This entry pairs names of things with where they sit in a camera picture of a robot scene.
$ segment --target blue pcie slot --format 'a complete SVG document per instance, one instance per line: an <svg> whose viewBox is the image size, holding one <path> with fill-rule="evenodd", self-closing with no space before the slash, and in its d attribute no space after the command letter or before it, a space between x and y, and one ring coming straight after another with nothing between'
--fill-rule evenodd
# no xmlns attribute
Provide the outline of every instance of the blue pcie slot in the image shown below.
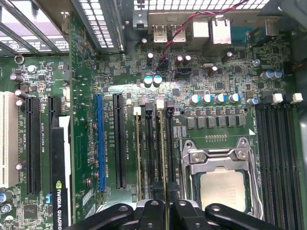
<svg viewBox="0 0 307 230"><path fill-rule="evenodd" d="M105 131L104 131L104 107L103 97L96 94L97 103L97 124L98 124L98 159L99 159L99 181L100 191L105 190L106 172L105 172Z"/></svg>

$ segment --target white pci slot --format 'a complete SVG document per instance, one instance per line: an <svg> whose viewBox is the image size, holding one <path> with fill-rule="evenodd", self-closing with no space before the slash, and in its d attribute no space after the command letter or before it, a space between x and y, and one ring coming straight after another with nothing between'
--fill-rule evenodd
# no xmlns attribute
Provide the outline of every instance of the white pci slot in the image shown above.
<svg viewBox="0 0 307 230"><path fill-rule="evenodd" d="M18 107L12 92L0 92L0 187L9 188L19 182L15 166L18 154Z"/></svg>

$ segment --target capacitor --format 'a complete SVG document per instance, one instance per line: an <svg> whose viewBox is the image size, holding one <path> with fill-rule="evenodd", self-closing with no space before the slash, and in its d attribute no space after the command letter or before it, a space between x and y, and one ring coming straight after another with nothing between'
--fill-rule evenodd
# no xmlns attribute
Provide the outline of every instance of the capacitor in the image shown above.
<svg viewBox="0 0 307 230"><path fill-rule="evenodd" d="M260 74L260 77L264 80L272 79L273 76L274 72L272 70L268 70Z"/></svg>
<svg viewBox="0 0 307 230"><path fill-rule="evenodd" d="M251 98L251 99L248 99L247 103L250 105L256 105L260 103L260 100L258 98Z"/></svg>
<svg viewBox="0 0 307 230"><path fill-rule="evenodd" d="M18 100L16 101L16 105L17 105L18 107L24 107L25 101L24 101L23 99L18 99Z"/></svg>
<svg viewBox="0 0 307 230"><path fill-rule="evenodd" d="M225 56L224 57L222 57L222 62L223 63L226 63L226 62L228 62L231 58L233 57L233 53L232 52L227 52L226 54L225 54Z"/></svg>
<svg viewBox="0 0 307 230"><path fill-rule="evenodd" d="M218 103L218 104L223 103L225 101L225 99L226 99L226 95L224 95L222 93L215 96L215 98L214 98L215 102Z"/></svg>
<svg viewBox="0 0 307 230"><path fill-rule="evenodd" d="M234 94L229 96L228 100L231 103L237 103L238 101L240 101L240 95L238 93L234 93Z"/></svg>
<svg viewBox="0 0 307 230"><path fill-rule="evenodd" d="M11 79L12 81L17 82L17 83L23 83L23 82L24 82L24 78L23 78L22 76L17 76L17 75L14 74L14 73L12 73L12 74L10 75L10 79Z"/></svg>
<svg viewBox="0 0 307 230"><path fill-rule="evenodd" d="M5 204L1 207L1 213L9 213L12 209L10 204Z"/></svg>
<svg viewBox="0 0 307 230"><path fill-rule="evenodd" d="M214 74L216 74L216 72L217 72L217 67L213 66L208 70L208 76L212 77Z"/></svg>
<svg viewBox="0 0 307 230"><path fill-rule="evenodd" d="M181 55L177 56L175 65L180 66L182 62L183 62L183 57Z"/></svg>
<svg viewBox="0 0 307 230"><path fill-rule="evenodd" d="M154 54L153 53L148 53L147 54L147 59L146 59L146 62L147 64L152 64L153 60L154 60Z"/></svg>
<svg viewBox="0 0 307 230"><path fill-rule="evenodd" d="M146 76L146 77L144 78L144 86L145 86L146 88L150 88L151 85L152 85L152 83L153 83L153 78L152 78L151 76Z"/></svg>
<svg viewBox="0 0 307 230"><path fill-rule="evenodd" d="M153 85L155 86L155 87L159 87L160 85L161 85L161 83L162 83L162 77L160 76L160 75L156 75L154 78L153 78Z"/></svg>
<svg viewBox="0 0 307 230"><path fill-rule="evenodd" d="M35 65L31 65L27 67L27 70L29 73L35 73L36 72L37 67Z"/></svg>
<svg viewBox="0 0 307 230"><path fill-rule="evenodd" d="M281 72L280 70L275 70L272 80L280 79L282 77L283 77L283 72Z"/></svg>
<svg viewBox="0 0 307 230"><path fill-rule="evenodd" d="M211 95L210 94L206 94L201 98L201 102L203 102L204 104L209 104L211 102Z"/></svg>
<svg viewBox="0 0 307 230"><path fill-rule="evenodd" d="M25 99L28 97L28 94L26 94L25 92L22 92L21 90L16 90L15 96Z"/></svg>
<svg viewBox="0 0 307 230"><path fill-rule="evenodd" d="M141 39L141 47L145 48L147 46L147 39L146 38L142 38Z"/></svg>
<svg viewBox="0 0 307 230"><path fill-rule="evenodd" d="M183 65L183 66L186 66L187 64L190 63L191 59L192 59L192 58L191 58L190 55L186 55L186 56L184 57L184 59L183 59L182 65Z"/></svg>
<svg viewBox="0 0 307 230"><path fill-rule="evenodd" d="M197 104L200 101L201 97L199 97L197 94L190 97L189 101L191 104Z"/></svg>
<svg viewBox="0 0 307 230"><path fill-rule="evenodd" d="M14 193L11 190L5 191L4 193L0 193L0 203L4 203L12 199Z"/></svg>

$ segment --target red wire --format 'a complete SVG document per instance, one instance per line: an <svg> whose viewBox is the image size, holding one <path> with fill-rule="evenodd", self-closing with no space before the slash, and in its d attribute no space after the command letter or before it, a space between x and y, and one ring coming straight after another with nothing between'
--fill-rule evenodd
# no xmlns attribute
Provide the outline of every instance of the red wire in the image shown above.
<svg viewBox="0 0 307 230"><path fill-rule="evenodd" d="M232 7L229 7L229 8L226 8L226 9L222 9L220 10L218 13L224 13L224 12L227 12L227 11L232 11L234 10L235 8L237 8L239 5L243 4L247 2L247 0L243 0L240 4L237 4L237 5L234 5ZM163 56L162 56L162 59L164 59L166 57L166 50L168 49L168 47L173 43L173 40L174 38L183 30L183 28L186 26L186 24L194 17L197 17L197 16L200 16L200 15L203 15L203 14L209 14L209 15L212 15L212 16L216 16L217 14L214 13L214 12L211 12L211 11L204 11L202 13L199 13L199 12L196 12L192 15L190 15L188 17L188 19L180 26L180 28L175 32L175 34L173 35L173 37L171 38L171 40L165 45L165 48L162 52Z"/></svg>

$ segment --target cable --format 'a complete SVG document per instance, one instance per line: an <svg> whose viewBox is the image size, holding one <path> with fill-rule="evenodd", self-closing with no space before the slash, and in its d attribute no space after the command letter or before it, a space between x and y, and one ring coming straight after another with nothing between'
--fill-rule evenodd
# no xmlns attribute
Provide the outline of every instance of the cable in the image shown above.
<svg viewBox="0 0 307 230"><path fill-rule="evenodd" d="M165 45L165 48L162 52L163 56L162 58L165 59L166 57L166 50L169 48L169 46L173 43L173 40L174 38L183 30L183 28L185 27L185 25L190 21L192 20L194 17L197 17L197 16L200 16L200 15L212 15L212 16L216 16L217 14L220 14L220 13L226 13L228 11L231 11L231 10L234 10L236 9L238 6L246 3L248 0L242 0L241 2L233 5L232 7L229 7L229 8L226 8L226 9L223 9L223 10L220 10L220 11L204 11L204 12L201 12L201 11L197 11L195 12L194 14L190 15L188 17L188 19L179 27L179 29L175 32L175 34L172 36L172 38L169 40L169 42Z"/></svg>

